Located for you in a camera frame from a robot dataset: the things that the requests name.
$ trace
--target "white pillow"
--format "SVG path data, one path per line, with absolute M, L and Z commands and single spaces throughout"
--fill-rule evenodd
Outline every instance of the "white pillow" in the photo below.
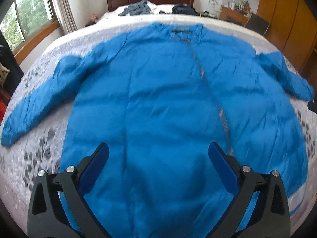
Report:
M 147 5 L 150 7 L 151 9 L 151 13 L 154 12 L 154 10 L 157 8 L 157 5 L 154 3 L 151 3 L 150 1 L 147 1 Z
M 120 13 L 123 13 L 125 8 L 128 8 L 129 5 L 120 6 L 114 10 L 116 16 L 119 16 Z
M 172 9 L 175 6 L 175 4 L 160 4 L 157 5 L 156 9 L 154 10 L 154 14 L 159 14 L 160 11 L 163 11 L 165 13 L 172 13 Z
M 101 21 L 101 20 L 106 20 L 111 16 L 114 16 L 115 12 L 106 12 L 102 17 L 100 17 L 99 20 L 97 20 L 97 22 Z

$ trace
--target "zipper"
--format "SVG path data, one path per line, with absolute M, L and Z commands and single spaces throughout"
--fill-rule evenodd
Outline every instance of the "zipper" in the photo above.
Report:
M 199 59 L 197 58 L 197 55 L 193 49 L 193 47 L 191 46 L 190 44 L 190 41 L 188 39 L 181 39 L 181 38 L 177 38 L 180 42 L 183 42 L 185 44 L 188 45 L 188 47 L 191 49 L 191 53 L 194 57 L 194 59 L 196 60 L 196 63 L 197 63 L 197 66 L 199 68 L 199 71 L 200 71 L 200 76 L 202 78 L 202 80 L 207 84 L 207 79 L 206 79 L 206 75 L 205 75 L 205 70 L 203 68 L 203 66 L 201 65 Z M 211 95 L 213 97 L 213 100 L 215 101 L 216 99 L 214 98 L 214 95 L 212 93 L 212 89 L 210 87 L 208 87 L 211 91 Z M 232 156 L 234 151 L 233 151 L 233 147 L 232 147 L 232 143 L 231 143 L 231 138 L 230 138 L 230 130 L 229 130 L 229 124 L 228 124 L 228 121 L 227 121 L 227 118 L 226 118 L 226 115 L 224 113 L 224 110 L 222 108 L 221 105 L 217 104 L 216 103 L 216 107 L 217 107 L 217 110 L 218 110 L 218 117 L 220 119 L 220 122 L 222 124 L 222 127 L 223 127 L 223 130 L 224 130 L 224 133 L 226 135 L 226 140 L 227 140 L 227 146 L 228 146 L 228 155 Z

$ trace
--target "bottle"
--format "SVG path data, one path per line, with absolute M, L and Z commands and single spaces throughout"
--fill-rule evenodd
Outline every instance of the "bottle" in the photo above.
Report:
M 231 10 L 234 10 L 235 6 L 236 6 L 236 0 L 233 0 L 231 4 Z

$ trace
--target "curtain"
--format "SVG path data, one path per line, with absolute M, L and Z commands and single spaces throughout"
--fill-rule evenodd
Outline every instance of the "curtain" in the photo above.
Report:
M 68 0 L 52 0 L 64 34 L 78 30 Z
M 12 96 L 17 86 L 21 82 L 24 73 L 17 64 L 7 41 L 0 31 L 0 63 L 10 70 L 4 84 L 3 89 Z

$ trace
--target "window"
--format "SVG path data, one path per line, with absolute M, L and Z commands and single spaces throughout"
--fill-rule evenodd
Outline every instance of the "window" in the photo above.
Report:
M 11 50 L 54 18 L 50 4 L 50 0 L 14 1 L 0 23 L 0 30 Z

